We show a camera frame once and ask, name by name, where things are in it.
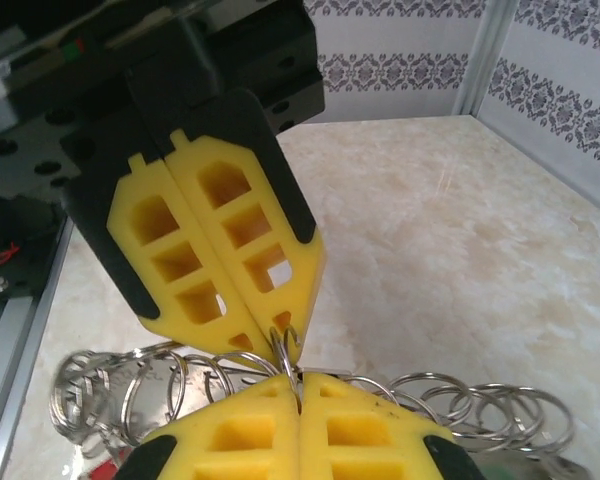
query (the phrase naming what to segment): red wire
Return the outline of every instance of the red wire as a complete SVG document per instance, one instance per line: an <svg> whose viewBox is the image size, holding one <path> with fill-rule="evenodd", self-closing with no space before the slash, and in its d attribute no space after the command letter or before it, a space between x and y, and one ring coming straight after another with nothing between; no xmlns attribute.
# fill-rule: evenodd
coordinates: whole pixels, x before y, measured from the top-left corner
<svg viewBox="0 0 600 480"><path fill-rule="evenodd" d="M4 252L0 252L0 265L4 265L9 260L11 260L11 258L16 253L18 253L19 250L20 250L20 247L18 247L15 243L11 242L11 245L9 246L8 250L5 250Z"/></svg>

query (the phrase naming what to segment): white wall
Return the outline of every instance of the white wall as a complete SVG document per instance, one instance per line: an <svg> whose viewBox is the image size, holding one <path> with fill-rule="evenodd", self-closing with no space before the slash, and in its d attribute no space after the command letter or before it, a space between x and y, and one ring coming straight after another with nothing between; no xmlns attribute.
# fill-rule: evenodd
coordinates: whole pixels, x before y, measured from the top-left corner
<svg viewBox="0 0 600 480"><path fill-rule="evenodd" d="M449 115L485 0L305 0L326 111L316 122Z"/></svg>
<svg viewBox="0 0 600 480"><path fill-rule="evenodd" d="M478 118L600 206L600 0L521 0Z"/></svg>

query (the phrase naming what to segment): marble surface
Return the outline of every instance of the marble surface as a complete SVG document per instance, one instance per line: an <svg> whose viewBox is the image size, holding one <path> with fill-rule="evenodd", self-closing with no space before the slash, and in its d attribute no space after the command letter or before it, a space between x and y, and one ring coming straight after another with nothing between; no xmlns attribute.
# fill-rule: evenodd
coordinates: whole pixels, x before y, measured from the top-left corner
<svg viewBox="0 0 600 480"><path fill-rule="evenodd" d="M544 388L600 480L600 210L470 117L279 139L329 252L302 363ZM47 413L65 355L158 340L74 233L5 478L75 477Z"/></svg>

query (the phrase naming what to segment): silver metal ring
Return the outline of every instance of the silver metal ring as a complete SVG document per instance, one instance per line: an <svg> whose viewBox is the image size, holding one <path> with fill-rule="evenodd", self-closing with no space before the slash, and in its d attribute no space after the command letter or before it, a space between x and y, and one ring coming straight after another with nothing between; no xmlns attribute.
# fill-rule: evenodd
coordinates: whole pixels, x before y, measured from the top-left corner
<svg viewBox="0 0 600 480"><path fill-rule="evenodd" d="M138 389L140 388L144 377L147 375L150 369L151 361L147 360L146 363L142 367L140 367L140 370L138 370L136 375L131 380L129 388L127 388L127 391L124 394L122 408L120 409L120 435L122 439L132 447L139 446L140 441L131 435L131 410L136 395L138 394Z"/></svg>
<svg viewBox="0 0 600 480"><path fill-rule="evenodd" d="M287 338L287 340L287 333L289 331L289 329L285 330L285 338ZM298 340L295 331L293 331L292 335L294 336L295 341L297 342ZM269 337L271 339L271 347L273 348L273 354L278 359L278 362L280 364L280 370L287 376L287 379L289 380L289 385L291 385L291 391L296 397L298 412L300 412L302 410L302 399L300 398L300 391L298 389L298 376L293 370L293 365L291 364L291 359L289 358L289 352L287 351L286 345L283 345L282 339L280 338L280 334L278 334L278 331L274 327L271 327L271 329L269 330Z"/></svg>
<svg viewBox="0 0 600 480"><path fill-rule="evenodd" d="M443 373L434 372L411 373L409 375L403 375L392 380L389 383L389 388L391 390L397 390L402 385L420 380L435 380L438 382L446 382L450 385L455 386L458 389L458 391L462 395L464 395L464 398L466 399L465 403L457 410L452 410L447 414L438 413L438 415L441 418L449 420L450 423L447 424L447 427L453 427L455 425L458 425L469 416L471 410L473 409L473 396L469 391L469 387L464 382L461 382L460 380L458 380L455 377L452 377L451 375L445 375ZM420 398L422 398L425 402L427 401L427 398L424 398L423 396L421 396Z"/></svg>
<svg viewBox="0 0 600 480"><path fill-rule="evenodd" d="M500 410L506 422L499 430L495 431L488 431L485 433L464 433L454 431L453 435L464 439L487 440L490 442L496 442L494 446L488 448L474 449L472 447L464 446L464 448L468 451L495 452L497 450L504 449L509 445L509 443L512 440L508 434L510 433L514 423L513 413L507 408L503 407L503 405L500 403L497 397L481 390L475 390L473 388L469 388L469 390L471 391L471 394L473 396L480 398L481 400L485 400L489 404L493 405L496 409ZM462 398L463 393L458 392L458 396L451 401L451 404L453 405L454 402L459 402Z"/></svg>
<svg viewBox="0 0 600 480"><path fill-rule="evenodd" d="M207 395L207 401L210 404L215 403L216 401L213 398L213 395L211 394L210 380L212 378L220 381L220 387L222 388L225 398L235 393L233 384L231 383L231 379L229 378L225 370L220 365L218 365L218 362L212 360L211 358L203 357L202 355L196 354L187 355L184 358L185 361L190 365L206 366L211 369L210 372L204 373L204 389L205 394Z"/></svg>
<svg viewBox="0 0 600 480"><path fill-rule="evenodd" d="M132 361L144 360L145 358L155 357L156 355L177 348L181 348L183 345L177 342L162 342L156 343L155 345L148 345L142 348L134 348L122 355L116 355L116 363L127 363Z"/></svg>
<svg viewBox="0 0 600 480"><path fill-rule="evenodd" d="M436 411L431 408L427 402L425 402L424 400L415 397L413 395L409 395L407 393L401 392L399 390L392 390L391 393L393 394L394 397L396 398L402 398L404 400L408 400L410 402L415 403L416 405L418 405L420 407L420 410L415 410L415 412L424 412L427 414L427 416L433 420L435 423L437 423L438 425L442 425L442 421L440 420L440 417L438 416L438 414L436 413Z"/></svg>
<svg viewBox="0 0 600 480"><path fill-rule="evenodd" d="M540 428L545 421L544 411L542 406L537 399L529 397L524 393L520 393L520 387L516 385L502 384L502 383L489 383L476 385L473 387L475 390L486 391L498 399L502 399L505 403L505 408L508 408L514 419L514 426L517 430L517 434L512 432L512 435L517 437L512 439L509 448L518 449L519 447L525 446L530 442L533 437L538 433ZM529 408L529 406L523 401L523 398L527 398L535 407L535 412ZM532 420L533 423L529 426L525 425L522 420L516 416L513 404L516 403ZM482 417L482 411L485 408L485 402L481 401L476 407L476 418L478 420Z"/></svg>
<svg viewBox="0 0 600 480"><path fill-rule="evenodd" d="M165 357L171 357L176 362L176 368L171 372L169 376L169 383L167 384L167 414L165 419L167 423L175 420L182 409L182 403L184 402L184 392L187 388L187 375L189 375L189 368L187 362L176 353L167 351L156 356L156 360L162 360ZM176 377L180 380L178 388L178 397L176 404L173 404L173 385L175 384Z"/></svg>
<svg viewBox="0 0 600 480"><path fill-rule="evenodd" d="M433 387L430 388L429 390L426 390L425 392L422 393L422 395L420 395L420 399L424 402L429 402L431 399L436 398L436 397L441 397L443 395L455 395L454 398L458 397L458 395L462 395L462 393L459 393L460 390L457 386L455 385L438 385L437 387ZM444 425L447 428L453 428L457 425L461 425L463 422L465 422L473 413L475 405L473 404L473 402L468 403L468 405L471 406L471 408L466 408L465 410L462 411L462 409L458 409L458 410L453 410L453 408L456 406L455 404L453 404L452 406L449 406L449 413L446 414L439 414L443 419L444 422L442 423L442 425Z"/></svg>
<svg viewBox="0 0 600 480"><path fill-rule="evenodd" d="M557 440L544 445L521 447L520 450L526 453L545 452L556 454L564 451L575 437L575 421L571 410L569 410L569 407L567 407L565 403L558 397L545 392L544 390L538 390L533 387L519 387L519 391L524 392L524 394L529 397L535 397L538 400L542 400L553 405L562 412L567 421L567 427L565 428L565 431L558 437Z"/></svg>
<svg viewBox="0 0 600 480"><path fill-rule="evenodd" d="M276 375L278 375L280 373L278 371L278 369L271 362L269 362L268 360L265 360L264 358L260 357L259 355L251 353L251 352L227 352L227 353L223 353L220 355L216 355L215 357L212 358L212 360L218 364L222 360L232 360L232 359L247 360L248 362L251 362L254 365L257 365L258 367L262 368L271 377L275 377Z"/></svg>
<svg viewBox="0 0 600 480"><path fill-rule="evenodd" d="M362 375L351 375L351 376L347 376L347 377L342 377L342 378L340 378L340 380L342 380L343 382L346 382L346 383L361 382L361 383L368 383L369 385L373 385L380 392L382 392L384 394L384 396L386 397L387 400L395 403L399 407L402 406L402 405L400 405L400 402L395 397L393 392L391 390L389 390L389 388L385 387L384 385L382 385L379 382L376 382L372 378L364 377Z"/></svg>

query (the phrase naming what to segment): yellow plastic part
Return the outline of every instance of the yellow plastic part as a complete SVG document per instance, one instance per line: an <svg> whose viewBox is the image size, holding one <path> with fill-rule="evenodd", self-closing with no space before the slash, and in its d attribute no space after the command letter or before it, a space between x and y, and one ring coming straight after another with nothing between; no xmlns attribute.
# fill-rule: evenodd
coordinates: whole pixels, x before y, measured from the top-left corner
<svg viewBox="0 0 600 480"><path fill-rule="evenodd" d="M316 229L309 244L296 239L255 154L203 136L171 135L165 158L183 197L214 246L264 335L291 325L306 338L325 263ZM290 345L295 363L300 349Z"/></svg>
<svg viewBox="0 0 600 480"><path fill-rule="evenodd" d="M277 376L152 433L176 437L158 480L299 480L295 397Z"/></svg>
<svg viewBox="0 0 600 480"><path fill-rule="evenodd" d="M449 430L327 375L303 385L301 414L279 375L155 431L178 442L158 480L443 480L423 439Z"/></svg>
<svg viewBox="0 0 600 480"><path fill-rule="evenodd" d="M443 480L424 437L451 432L324 374L306 374L301 480Z"/></svg>
<svg viewBox="0 0 600 480"><path fill-rule="evenodd" d="M129 160L107 229L160 309L152 332L211 353L274 356L270 329L306 332L325 262L300 243L255 154L172 134L174 153ZM291 360L301 347L289 345Z"/></svg>
<svg viewBox="0 0 600 480"><path fill-rule="evenodd" d="M160 309L140 318L150 331L211 353L255 352L269 360L267 340L196 216L161 160L129 161L107 229Z"/></svg>

